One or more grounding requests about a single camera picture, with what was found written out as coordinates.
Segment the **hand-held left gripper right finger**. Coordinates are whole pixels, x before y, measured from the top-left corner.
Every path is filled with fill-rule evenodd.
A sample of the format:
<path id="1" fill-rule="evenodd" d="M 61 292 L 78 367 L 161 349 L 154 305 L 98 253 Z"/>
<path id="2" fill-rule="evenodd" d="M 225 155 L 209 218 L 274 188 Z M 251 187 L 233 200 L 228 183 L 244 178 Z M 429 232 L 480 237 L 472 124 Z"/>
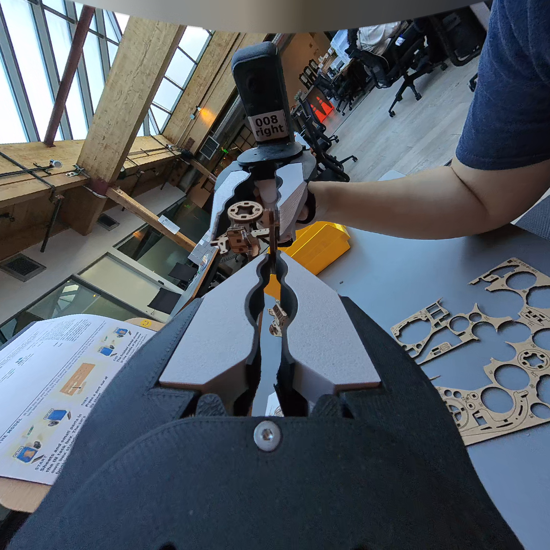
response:
<path id="1" fill-rule="evenodd" d="M 276 393 L 285 416 L 306 416 L 323 395 L 378 387 L 375 369 L 340 296 L 282 251 L 277 253 L 282 354 Z"/>

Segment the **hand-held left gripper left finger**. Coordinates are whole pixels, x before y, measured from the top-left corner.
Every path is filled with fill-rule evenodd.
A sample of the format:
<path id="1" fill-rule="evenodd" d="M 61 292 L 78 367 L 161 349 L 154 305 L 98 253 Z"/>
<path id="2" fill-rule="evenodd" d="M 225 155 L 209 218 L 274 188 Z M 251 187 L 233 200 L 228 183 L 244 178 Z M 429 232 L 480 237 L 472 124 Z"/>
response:
<path id="1" fill-rule="evenodd" d="M 231 414 L 250 414 L 261 377 L 260 329 L 270 257 L 258 256 L 199 305 L 168 361 L 162 387 L 218 395 Z"/>

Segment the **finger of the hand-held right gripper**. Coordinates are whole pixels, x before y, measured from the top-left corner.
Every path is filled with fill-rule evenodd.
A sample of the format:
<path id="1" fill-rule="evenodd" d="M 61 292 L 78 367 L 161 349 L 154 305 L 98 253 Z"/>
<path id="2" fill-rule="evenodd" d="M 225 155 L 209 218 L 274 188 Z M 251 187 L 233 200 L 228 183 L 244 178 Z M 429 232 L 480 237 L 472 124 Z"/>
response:
<path id="1" fill-rule="evenodd" d="M 228 173 L 221 186 L 215 190 L 210 223 L 210 240 L 216 240 L 231 224 L 229 208 L 242 201 L 255 201 L 255 183 L 244 170 Z"/>
<path id="2" fill-rule="evenodd" d="M 295 237 L 296 222 L 307 198 L 307 182 L 302 162 L 287 164 L 276 171 L 278 186 L 279 242 Z"/>

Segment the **wooden model assembly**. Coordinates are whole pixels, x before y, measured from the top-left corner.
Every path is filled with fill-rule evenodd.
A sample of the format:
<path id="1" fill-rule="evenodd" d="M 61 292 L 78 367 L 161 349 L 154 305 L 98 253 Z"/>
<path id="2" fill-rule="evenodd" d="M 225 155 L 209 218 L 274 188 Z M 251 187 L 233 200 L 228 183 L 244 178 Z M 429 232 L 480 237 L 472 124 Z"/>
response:
<path id="1" fill-rule="evenodd" d="M 253 259 L 261 252 L 261 240 L 269 244 L 271 252 L 276 250 L 279 220 L 275 208 L 264 208 L 255 201 L 240 201 L 231 205 L 227 214 L 229 228 L 210 241 L 221 255 L 232 251 Z"/>

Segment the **small wooden model part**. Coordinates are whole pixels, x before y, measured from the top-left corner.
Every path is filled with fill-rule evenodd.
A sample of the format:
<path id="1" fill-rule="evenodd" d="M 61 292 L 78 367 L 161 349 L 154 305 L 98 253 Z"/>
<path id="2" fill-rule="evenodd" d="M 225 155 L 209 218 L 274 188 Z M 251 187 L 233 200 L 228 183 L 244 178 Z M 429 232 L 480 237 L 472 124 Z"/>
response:
<path id="1" fill-rule="evenodd" d="M 276 300 L 273 307 L 267 309 L 267 312 L 273 318 L 269 326 L 270 333 L 275 337 L 281 338 L 283 335 L 283 329 L 288 323 L 288 315 L 282 309 L 279 300 Z"/>

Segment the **person's right forearm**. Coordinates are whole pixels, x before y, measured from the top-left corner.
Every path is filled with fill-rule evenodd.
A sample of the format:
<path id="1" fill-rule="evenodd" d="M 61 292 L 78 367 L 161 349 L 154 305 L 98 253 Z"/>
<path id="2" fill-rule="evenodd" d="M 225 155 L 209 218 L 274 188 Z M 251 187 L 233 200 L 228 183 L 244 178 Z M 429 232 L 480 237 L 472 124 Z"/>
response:
<path id="1" fill-rule="evenodd" d="M 549 161 L 505 170 L 450 166 L 385 182 L 332 182 L 329 222 L 408 239 L 486 233 L 531 208 L 549 188 Z"/>

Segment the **person's right hand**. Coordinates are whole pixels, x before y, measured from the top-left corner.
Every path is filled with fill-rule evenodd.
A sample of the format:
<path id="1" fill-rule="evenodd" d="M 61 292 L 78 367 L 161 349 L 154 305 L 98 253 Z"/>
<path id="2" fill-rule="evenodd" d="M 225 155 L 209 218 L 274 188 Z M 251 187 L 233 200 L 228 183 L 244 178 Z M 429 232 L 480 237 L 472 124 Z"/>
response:
<path id="1" fill-rule="evenodd" d="M 310 225 L 315 222 L 329 222 L 329 199 L 332 182 L 311 181 L 307 185 L 306 201 L 296 223 Z"/>

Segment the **yellow plastic bin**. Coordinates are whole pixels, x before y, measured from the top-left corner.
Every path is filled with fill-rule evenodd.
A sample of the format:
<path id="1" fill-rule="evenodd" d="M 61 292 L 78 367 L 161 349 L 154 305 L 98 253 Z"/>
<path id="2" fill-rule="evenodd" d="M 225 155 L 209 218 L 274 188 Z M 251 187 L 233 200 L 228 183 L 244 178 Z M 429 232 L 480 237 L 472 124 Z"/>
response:
<path id="1" fill-rule="evenodd" d="M 316 222 L 297 230 L 293 244 L 279 249 L 316 276 L 350 249 L 349 239 L 344 225 Z"/>

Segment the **black office chair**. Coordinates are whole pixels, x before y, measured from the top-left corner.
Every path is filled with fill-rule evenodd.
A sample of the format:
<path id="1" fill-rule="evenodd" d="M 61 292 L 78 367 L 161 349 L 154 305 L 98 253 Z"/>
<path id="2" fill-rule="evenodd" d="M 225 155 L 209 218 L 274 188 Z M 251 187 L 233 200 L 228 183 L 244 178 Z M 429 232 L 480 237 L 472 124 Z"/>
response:
<path id="1" fill-rule="evenodd" d="M 391 118 L 406 88 L 420 100 L 415 80 L 439 66 L 446 68 L 446 54 L 429 17 L 361 27 L 355 43 L 377 88 L 390 88 L 403 79 L 388 110 Z"/>
<path id="2" fill-rule="evenodd" d="M 335 156 L 328 153 L 332 146 L 332 139 L 325 133 L 325 126 L 320 124 L 313 113 L 313 109 L 307 100 L 302 97 L 297 99 L 300 105 L 300 113 L 297 114 L 305 141 L 309 144 L 317 161 L 317 176 L 313 180 L 350 182 L 349 176 L 344 171 L 343 163 L 348 160 L 357 161 L 354 155 L 339 161 Z"/>

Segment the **small laser-cut wooden sheet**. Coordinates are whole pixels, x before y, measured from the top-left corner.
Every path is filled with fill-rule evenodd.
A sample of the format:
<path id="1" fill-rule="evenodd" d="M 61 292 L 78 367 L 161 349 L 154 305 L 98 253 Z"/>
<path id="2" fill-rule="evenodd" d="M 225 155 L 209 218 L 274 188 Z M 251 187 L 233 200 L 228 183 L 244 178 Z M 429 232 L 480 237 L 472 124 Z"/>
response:
<path id="1" fill-rule="evenodd" d="M 493 316 L 475 303 L 465 313 L 451 313 L 442 298 L 400 321 L 390 331 L 399 345 L 422 365 L 480 338 L 479 326 L 495 330 L 513 320 Z"/>

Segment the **wooden ceiling beam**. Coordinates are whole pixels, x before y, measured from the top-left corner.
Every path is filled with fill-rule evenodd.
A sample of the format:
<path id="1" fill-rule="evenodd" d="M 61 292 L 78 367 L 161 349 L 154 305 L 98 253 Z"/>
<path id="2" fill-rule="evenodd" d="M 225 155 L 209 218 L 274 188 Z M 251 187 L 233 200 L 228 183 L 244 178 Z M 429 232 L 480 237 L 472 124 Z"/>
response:
<path id="1" fill-rule="evenodd" d="M 129 18 L 77 161 L 96 194 L 117 180 L 185 29 Z"/>

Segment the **large laser-cut wooden sheet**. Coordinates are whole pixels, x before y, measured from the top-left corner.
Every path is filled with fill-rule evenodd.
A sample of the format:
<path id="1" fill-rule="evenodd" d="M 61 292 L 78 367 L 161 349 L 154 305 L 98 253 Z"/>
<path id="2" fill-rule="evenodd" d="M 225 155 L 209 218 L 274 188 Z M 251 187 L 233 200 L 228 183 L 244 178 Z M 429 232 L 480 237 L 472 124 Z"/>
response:
<path id="1" fill-rule="evenodd" d="M 535 335 L 549 331 L 549 308 L 529 304 L 535 290 L 549 289 L 549 276 L 511 258 L 471 282 L 488 283 L 489 292 L 512 292 L 522 299 L 516 322 L 530 335 L 508 343 L 514 356 L 491 359 L 484 366 L 489 384 L 478 389 L 436 387 L 466 446 L 549 423 L 549 399 L 539 395 L 540 382 L 549 380 L 549 350 Z"/>

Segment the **red steel pipe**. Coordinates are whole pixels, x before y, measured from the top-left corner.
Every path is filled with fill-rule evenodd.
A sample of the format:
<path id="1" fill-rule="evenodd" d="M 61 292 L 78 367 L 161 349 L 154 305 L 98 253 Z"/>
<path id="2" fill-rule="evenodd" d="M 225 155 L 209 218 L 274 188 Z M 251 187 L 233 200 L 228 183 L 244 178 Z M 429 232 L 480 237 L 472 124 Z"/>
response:
<path id="1" fill-rule="evenodd" d="M 47 131 L 44 137 L 44 144 L 47 147 L 51 148 L 54 146 L 54 138 L 57 134 L 62 116 L 65 112 L 66 100 L 70 92 L 72 80 L 78 68 L 79 60 L 81 58 L 84 48 L 85 39 L 94 13 L 95 8 L 93 6 L 84 5 L 79 20 L 77 22 L 63 77 L 59 84 L 56 99 L 53 104 L 50 122 L 48 124 Z"/>

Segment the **large skylight window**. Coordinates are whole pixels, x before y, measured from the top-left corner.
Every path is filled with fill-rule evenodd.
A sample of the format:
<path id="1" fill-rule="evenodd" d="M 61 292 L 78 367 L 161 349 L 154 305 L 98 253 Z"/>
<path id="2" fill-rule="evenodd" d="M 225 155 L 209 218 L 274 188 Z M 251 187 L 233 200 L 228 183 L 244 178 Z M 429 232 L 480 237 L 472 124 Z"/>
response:
<path id="1" fill-rule="evenodd" d="M 1 143 L 46 135 L 84 6 L 1 1 Z M 85 139 L 129 16 L 95 8 L 54 140 Z"/>

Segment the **navy t-shirt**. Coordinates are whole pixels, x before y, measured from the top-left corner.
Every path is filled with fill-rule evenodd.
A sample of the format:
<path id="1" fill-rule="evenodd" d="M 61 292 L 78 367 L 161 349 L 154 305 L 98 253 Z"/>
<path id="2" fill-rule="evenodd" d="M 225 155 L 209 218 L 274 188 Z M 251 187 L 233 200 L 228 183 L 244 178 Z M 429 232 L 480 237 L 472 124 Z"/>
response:
<path id="1" fill-rule="evenodd" d="M 494 1 L 455 153 L 481 170 L 549 159 L 549 1 Z"/>

